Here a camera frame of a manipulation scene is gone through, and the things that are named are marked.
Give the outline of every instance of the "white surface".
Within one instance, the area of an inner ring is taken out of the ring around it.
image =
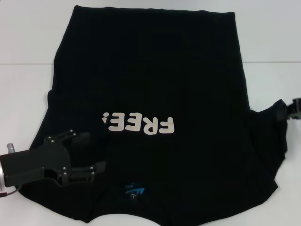
[[[301,2],[297,0],[1,0],[0,154],[6,143],[27,149],[47,109],[55,52],[74,5],[235,11],[244,61],[301,61]],[[244,64],[250,105],[260,111],[278,99],[301,96],[300,63]],[[289,121],[288,152],[278,171],[279,189],[263,205],[209,226],[297,226],[301,222],[301,121]],[[83,226],[20,194],[0,199],[2,225]],[[129,215],[102,216],[102,226],[154,226]]]

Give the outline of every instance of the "white table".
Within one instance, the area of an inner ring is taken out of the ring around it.
[[[236,12],[251,107],[301,97],[301,2],[298,0],[1,0],[0,154],[6,143],[28,149],[47,109],[53,59],[73,7],[165,8]],[[296,226],[301,221],[301,121],[289,121],[279,189],[263,205],[209,226]],[[0,199],[2,225],[83,226],[19,193]],[[90,225],[151,226],[143,218],[114,214]]]

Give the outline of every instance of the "white lettering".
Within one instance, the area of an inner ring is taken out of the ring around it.
[[[135,125],[134,126],[127,125],[126,126],[126,130],[129,130],[129,131],[140,131],[141,121],[142,121],[142,114],[140,114],[140,113],[130,113],[130,116],[131,117],[136,117],[136,118],[134,118],[134,119],[130,118],[127,121],[130,122],[130,123],[133,123]]]
[[[159,129],[159,133],[173,133],[174,132],[174,120],[172,117],[169,117],[167,121],[162,121],[161,126],[168,126],[168,128]]]
[[[118,117],[116,119],[111,119],[111,123],[117,123],[118,126],[109,126],[110,131],[122,131],[124,129],[124,113],[113,113],[113,117]]]
[[[155,134],[157,134],[157,131],[158,131],[158,119],[155,117],[152,120],[153,120],[153,122],[151,120],[149,120],[148,118],[143,118],[143,121],[146,123],[146,125],[144,126],[143,131],[147,135],[155,135]]]

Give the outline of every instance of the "black t-shirt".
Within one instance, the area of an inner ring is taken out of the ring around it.
[[[32,148],[69,129],[107,162],[91,184],[43,180],[21,193],[89,222],[111,213],[197,226],[266,201],[285,158],[283,106],[250,110],[234,13],[76,6],[55,56]]]

